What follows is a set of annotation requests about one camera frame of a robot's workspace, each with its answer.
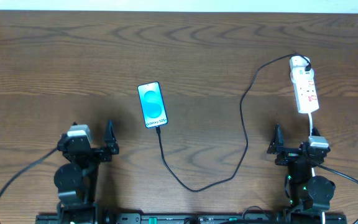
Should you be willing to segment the blue screen Galaxy smartphone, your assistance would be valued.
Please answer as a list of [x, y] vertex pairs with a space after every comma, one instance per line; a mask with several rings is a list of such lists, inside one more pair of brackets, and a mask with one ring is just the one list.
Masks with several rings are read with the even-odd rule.
[[151, 82], [137, 87], [145, 127], [156, 128], [168, 123], [162, 91], [159, 82]]

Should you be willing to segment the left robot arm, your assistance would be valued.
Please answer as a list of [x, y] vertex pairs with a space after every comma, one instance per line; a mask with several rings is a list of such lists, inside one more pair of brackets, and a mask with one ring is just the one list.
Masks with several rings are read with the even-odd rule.
[[58, 141], [57, 150], [69, 161], [54, 175], [62, 206], [58, 209], [59, 223], [115, 222], [108, 209], [95, 202], [99, 165], [119, 154], [111, 120], [107, 122], [103, 141], [104, 146], [92, 147], [89, 126], [76, 123]]

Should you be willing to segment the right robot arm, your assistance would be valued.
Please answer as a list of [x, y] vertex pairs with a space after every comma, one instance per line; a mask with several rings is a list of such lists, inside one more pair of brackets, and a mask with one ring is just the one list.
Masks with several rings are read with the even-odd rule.
[[326, 138], [316, 128], [312, 129], [312, 135], [298, 148], [285, 147], [280, 125], [275, 125], [267, 153], [277, 156], [276, 165], [287, 167], [284, 191], [290, 200], [290, 206], [277, 213], [277, 221], [325, 222], [324, 213], [330, 208], [336, 186], [329, 179], [316, 175], [314, 168], [324, 162], [330, 151]]

